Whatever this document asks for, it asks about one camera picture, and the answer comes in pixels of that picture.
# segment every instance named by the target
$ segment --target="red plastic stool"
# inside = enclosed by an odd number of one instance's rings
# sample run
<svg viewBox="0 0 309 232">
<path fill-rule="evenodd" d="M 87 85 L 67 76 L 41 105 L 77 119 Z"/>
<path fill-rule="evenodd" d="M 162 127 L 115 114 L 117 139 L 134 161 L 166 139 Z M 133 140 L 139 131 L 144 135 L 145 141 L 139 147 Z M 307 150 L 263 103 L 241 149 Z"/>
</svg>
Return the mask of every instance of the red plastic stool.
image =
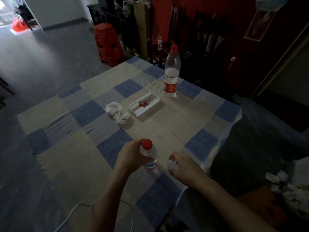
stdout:
<svg viewBox="0 0 309 232">
<path fill-rule="evenodd" d="M 101 62 L 105 61 L 109 66 L 114 67 L 125 60 L 119 38 L 111 24 L 95 25 L 94 34 Z"/>
</svg>

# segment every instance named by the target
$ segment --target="checkered tablecloth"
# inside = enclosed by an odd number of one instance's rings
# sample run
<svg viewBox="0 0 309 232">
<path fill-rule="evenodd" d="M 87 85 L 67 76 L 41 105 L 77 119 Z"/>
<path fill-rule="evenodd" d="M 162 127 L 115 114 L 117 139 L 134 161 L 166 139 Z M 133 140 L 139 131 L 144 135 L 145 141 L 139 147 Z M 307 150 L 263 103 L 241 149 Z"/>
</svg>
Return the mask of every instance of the checkered tablecloth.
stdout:
<svg viewBox="0 0 309 232">
<path fill-rule="evenodd" d="M 18 115 L 65 214 L 77 203 L 96 200 L 127 141 L 149 138 L 159 156 L 157 168 L 134 172 L 122 194 L 134 209 L 133 231 L 154 231 L 183 192 L 168 173 L 173 151 L 210 168 L 241 119 L 240 107 L 180 78 L 177 98 L 164 96 L 163 85 L 164 70 L 134 57 Z M 124 125 L 104 110 L 111 102 L 127 109 L 149 91 L 159 103 Z M 73 230 L 81 231 L 89 215 L 89 209 L 78 209 L 70 219 Z M 130 223 L 131 211 L 121 203 L 115 230 L 129 231 Z"/>
</svg>

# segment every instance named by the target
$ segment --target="bottle cap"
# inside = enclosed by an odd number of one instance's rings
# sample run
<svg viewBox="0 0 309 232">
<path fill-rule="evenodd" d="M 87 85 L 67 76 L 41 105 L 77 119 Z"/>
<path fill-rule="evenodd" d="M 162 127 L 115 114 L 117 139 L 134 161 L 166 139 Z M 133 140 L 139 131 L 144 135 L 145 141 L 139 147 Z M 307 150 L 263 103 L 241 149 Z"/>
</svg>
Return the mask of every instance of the bottle cap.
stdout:
<svg viewBox="0 0 309 232">
<path fill-rule="evenodd" d="M 152 148 L 152 141 L 150 139 L 145 139 L 141 146 L 146 150 L 149 151 Z"/>
<path fill-rule="evenodd" d="M 178 53 L 178 46 L 176 44 L 173 44 L 171 47 L 171 53 Z"/>
</svg>

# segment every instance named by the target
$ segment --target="white box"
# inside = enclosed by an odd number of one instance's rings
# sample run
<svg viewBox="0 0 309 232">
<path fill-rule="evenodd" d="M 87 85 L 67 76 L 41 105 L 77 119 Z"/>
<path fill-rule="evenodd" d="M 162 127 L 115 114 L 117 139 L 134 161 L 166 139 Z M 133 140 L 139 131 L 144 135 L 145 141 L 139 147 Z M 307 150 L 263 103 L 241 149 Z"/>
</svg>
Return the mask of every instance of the white box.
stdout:
<svg viewBox="0 0 309 232">
<path fill-rule="evenodd" d="M 146 101 L 148 105 L 146 105 L 145 107 L 140 107 L 140 103 L 144 101 Z M 138 117 L 159 101 L 160 98 L 156 94 L 154 94 L 153 92 L 149 92 L 145 96 L 141 97 L 140 99 L 129 105 L 128 109 L 135 117 Z"/>
</svg>

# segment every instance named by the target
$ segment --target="white cable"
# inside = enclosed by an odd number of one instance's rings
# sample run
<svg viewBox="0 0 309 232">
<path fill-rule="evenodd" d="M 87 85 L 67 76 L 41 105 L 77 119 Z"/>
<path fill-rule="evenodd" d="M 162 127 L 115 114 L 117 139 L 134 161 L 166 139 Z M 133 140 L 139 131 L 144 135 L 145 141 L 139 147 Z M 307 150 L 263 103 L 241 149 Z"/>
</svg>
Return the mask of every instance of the white cable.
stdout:
<svg viewBox="0 0 309 232">
<path fill-rule="evenodd" d="M 123 200 L 120 200 L 121 202 L 125 203 L 126 205 L 128 205 L 132 211 L 132 223 L 131 223 L 131 229 L 130 229 L 130 232 L 132 232 L 132 228 L 133 228 L 133 221 L 134 221 L 134 213 L 133 213 L 133 208 L 130 204 L 128 204 L 126 201 L 123 201 Z M 85 203 L 79 203 L 77 204 L 73 209 L 72 211 L 70 212 L 70 214 L 68 215 L 68 217 L 64 220 L 64 222 L 62 222 L 62 224 L 54 231 L 54 232 L 58 232 L 63 226 L 64 224 L 68 221 L 68 219 L 70 219 L 70 217 L 72 216 L 73 212 L 75 211 L 75 209 L 78 207 L 78 206 L 84 206 L 84 207 L 92 207 L 95 205 L 95 202 L 93 204 L 85 204 Z"/>
</svg>

